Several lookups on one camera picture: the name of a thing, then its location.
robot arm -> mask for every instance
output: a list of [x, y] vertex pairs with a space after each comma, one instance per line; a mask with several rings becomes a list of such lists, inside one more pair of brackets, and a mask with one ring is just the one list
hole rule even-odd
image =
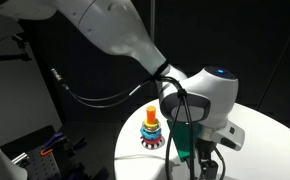
[[[47, 19], [56, 11], [64, 14], [77, 29], [102, 51], [130, 56], [154, 75], [166, 59], [150, 40], [130, 0], [0, 0], [0, 14], [17, 19]], [[167, 65], [159, 74], [179, 81], [188, 93], [193, 121], [202, 120], [203, 133], [198, 138], [240, 150], [244, 130], [228, 120], [235, 103], [238, 80], [230, 72], [204, 68], [187, 78]], [[160, 110], [173, 119], [177, 108], [177, 90], [170, 83], [157, 82]], [[178, 121], [186, 121], [181, 107]]]

white table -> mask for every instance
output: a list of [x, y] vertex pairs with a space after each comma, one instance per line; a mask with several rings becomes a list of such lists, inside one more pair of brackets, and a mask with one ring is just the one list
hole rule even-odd
[[[151, 101], [131, 115], [123, 126], [115, 149], [115, 175], [117, 180], [165, 180], [165, 150], [145, 149], [140, 141], [140, 127], [146, 118], [146, 107], [156, 107], [156, 117], [162, 125], [162, 135], [168, 138], [166, 119], [159, 111], [158, 100]], [[245, 130], [245, 143], [241, 151], [222, 145], [218, 149], [226, 163], [225, 180], [290, 180], [290, 129], [277, 121], [245, 106], [235, 104], [229, 119]], [[218, 165], [218, 177], [222, 163], [215, 152], [212, 159]], [[179, 161], [172, 141], [170, 165], [173, 180], [189, 179], [189, 170]], [[199, 165], [195, 160], [195, 169]]]

blue ring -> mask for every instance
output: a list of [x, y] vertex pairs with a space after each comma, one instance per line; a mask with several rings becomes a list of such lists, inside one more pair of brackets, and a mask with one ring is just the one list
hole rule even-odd
[[162, 134], [162, 129], [157, 130], [155, 133], [149, 134], [143, 127], [141, 128], [141, 134], [146, 139], [157, 139]]

green object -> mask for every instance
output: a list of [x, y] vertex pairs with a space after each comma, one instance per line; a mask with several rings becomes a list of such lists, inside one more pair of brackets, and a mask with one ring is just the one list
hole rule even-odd
[[[167, 120], [169, 129], [172, 128], [173, 121]], [[202, 132], [202, 126], [198, 123], [193, 123], [193, 140], [195, 145], [196, 137]], [[190, 145], [189, 145], [189, 129], [188, 125], [182, 122], [176, 122], [173, 133], [173, 140], [178, 152], [178, 157], [181, 162], [184, 162], [186, 158], [189, 158]]]

red ring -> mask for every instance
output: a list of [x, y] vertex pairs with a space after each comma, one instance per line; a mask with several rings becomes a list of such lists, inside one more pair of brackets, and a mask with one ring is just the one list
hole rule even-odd
[[157, 139], [146, 139], [143, 137], [143, 141], [147, 144], [156, 144], [162, 139], [162, 135], [160, 135]]

